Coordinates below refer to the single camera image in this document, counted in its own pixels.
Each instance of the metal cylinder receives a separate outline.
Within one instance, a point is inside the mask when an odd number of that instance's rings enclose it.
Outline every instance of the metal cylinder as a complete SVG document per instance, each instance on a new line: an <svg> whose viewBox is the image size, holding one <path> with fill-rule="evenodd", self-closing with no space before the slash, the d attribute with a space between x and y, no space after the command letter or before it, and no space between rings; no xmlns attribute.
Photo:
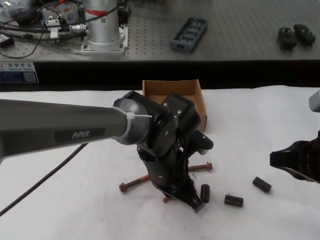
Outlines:
<svg viewBox="0 0 320 240"><path fill-rule="evenodd" d="M90 20L115 8L117 0L84 0L83 6L85 19ZM124 34L120 33L117 10L102 18L87 22L87 28L89 30L87 42L97 47L120 44L124 40Z"/></svg>
<svg viewBox="0 0 320 240"><path fill-rule="evenodd" d="M70 25L69 29L73 33L81 33L86 31L86 26L84 24Z"/></svg>

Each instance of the screw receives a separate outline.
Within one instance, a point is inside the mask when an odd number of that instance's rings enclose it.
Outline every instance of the screw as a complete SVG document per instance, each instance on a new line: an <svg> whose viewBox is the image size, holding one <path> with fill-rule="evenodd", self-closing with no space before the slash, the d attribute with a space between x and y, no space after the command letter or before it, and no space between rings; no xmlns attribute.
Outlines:
<svg viewBox="0 0 320 240"><path fill-rule="evenodd" d="M206 165L190 166L188 169L189 169L189 172L194 172L194 171L198 171L198 170L208 170L208 172L209 172L211 169L213 169L213 167L212 167L212 163L207 162ZM149 175L145 175L145 176L140 177L140 178L138 178L134 181L131 181L127 184L124 184L122 182L121 185L119 185L120 192L126 193L129 188L136 186L138 184L142 184L142 183L147 182L149 180L150 180Z"/></svg>
<svg viewBox="0 0 320 240"><path fill-rule="evenodd" d="M189 172L194 172L194 171L198 171L198 170L208 170L208 172L209 172L212 169L213 169L212 163L206 162L206 165L190 166Z"/></svg>
<svg viewBox="0 0 320 240"><path fill-rule="evenodd" d="M165 196L165 197L162 199L162 201L163 201L164 204L166 204L166 203L169 202L170 200L171 200L171 197L167 197L167 196Z"/></svg>
<svg viewBox="0 0 320 240"><path fill-rule="evenodd" d="M131 181L127 184L124 184L123 182L121 183L121 185L119 185L119 189L120 189L120 192L122 193L126 193L127 190L135 185L138 185L138 184L141 184L141 183L144 183L146 181L149 181L150 180L150 177L149 175L145 175L143 177L140 177L134 181Z"/></svg>

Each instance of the piper robot arm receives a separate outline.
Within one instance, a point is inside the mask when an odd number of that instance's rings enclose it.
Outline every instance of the piper robot arm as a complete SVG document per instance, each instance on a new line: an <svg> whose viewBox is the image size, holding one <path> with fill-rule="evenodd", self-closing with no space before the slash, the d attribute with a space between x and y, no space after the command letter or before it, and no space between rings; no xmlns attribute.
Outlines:
<svg viewBox="0 0 320 240"><path fill-rule="evenodd" d="M152 184L197 213L204 203L188 158L213 147L199 123L194 103L176 94L157 104L132 91L111 108L0 100L0 160L103 139L135 144Z"/></svg>

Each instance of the brown box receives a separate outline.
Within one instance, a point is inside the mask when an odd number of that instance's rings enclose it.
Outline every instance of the brown box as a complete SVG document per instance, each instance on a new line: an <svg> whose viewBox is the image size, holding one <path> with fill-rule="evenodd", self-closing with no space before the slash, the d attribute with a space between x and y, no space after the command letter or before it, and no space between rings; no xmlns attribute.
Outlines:
<svg viewBox="0 0 320 240"><path fill-rule="evenodd" d="M198 129L204 132L207 124L207 112L199 80L143 80L142 82L142 94L158 104L161 104L171 93L181 95L195 103L195 108L201 118Z"/></svg>

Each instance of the black plastic part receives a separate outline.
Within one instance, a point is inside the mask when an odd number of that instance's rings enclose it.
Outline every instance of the black plastic part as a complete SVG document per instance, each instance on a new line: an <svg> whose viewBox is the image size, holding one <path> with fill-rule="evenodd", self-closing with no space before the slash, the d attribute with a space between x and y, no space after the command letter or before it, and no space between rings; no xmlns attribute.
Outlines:
<svg viewBox="0 0 320 240"><path fill-rule="evenodd" d="M118 5L122 3L121 0L117 0ZM119 26L121 24L126 24L128 22L129 16L131 14L131 6L130 2L127 2L124 5L121 5L118 8L118 20L119 20Z"/></svg>
<svg viewBox="0 0 320 240"><path fill-rule="evenodd" d="M210 201L210 186L208 184L201 185L200 198L206 204Z"/></svg>
<svg viewBox="0 0 320 240"><path fill-rule="evenodd" d="M183 53L192 52L202 37L207 24L208 21L205 19L190 17L170 42L171 49Z"/></svg>
<svg viewBox="0 0 320 240"><path fill-rule="evenodd" d="M169 94L162 104L178 119L178 133L184 138L189 137L198 128L201 119L195 103L175 93Z"/></svg>
<svg viewBox="0 0 320 240"><path fill-rule="evenodd" d="M281 27L279 29L278 39L281 47L285 49L292 49L298 43L294 32L289 27Z"/></svg>
<svg viewBox="0 0 320 240"><path fill-rule="evenodd" d="M298 180L320 184L320 131L311 141L296 141L270 154L270 166L290 173Z"/></svg>
<svg viewBox="0 0 320 240"><path fill-rule="evenodd" d="M213 143L197 130L200 116L195 104L176 94L170 94L160 105L134 92L124 98L143 104L154 116L151 140L137 145L152 184L166 196L187 203L197 213L205 204L189 176L188 157L202 148L211 149Z"/></svg>
<svg viewBox="0 0 320 240"><path fill-rule="evenodd" d="M12 37L0 34L0 47L1 48L7 48L13 44L15 44L15 41Z"/></svg>
<svg viewBox="0 0 320 240"><path fill-rule="evenodd" d="M310 46L316 41L316 36L306 25L295 24L293 28L294 34L304 45Z"/></svg>
<svg viewBox="0 0 320 240"><path fill-rule="evenodd" d="M256 177L253 180L252 184L255 185L257 188L261 189L262 191L264 191L265 193L269 193L272 187L269 183L263 181L259 177Z"/></svg>
<svg viewBox="0 0 320 240"><path fill-rule="evenodd" d="M244 199L242 197L225 195L224 204L242 208L244 205Z"/></svg>
<svg viewBox="0 0 320 240"><path fill-rule="evenodd" d="M38 6L30 6L30 8L28 10L21 12L16 17L16 22L20 26L29 25L32 21L34 21L37 18L38 8L39 8Z"/></svg>

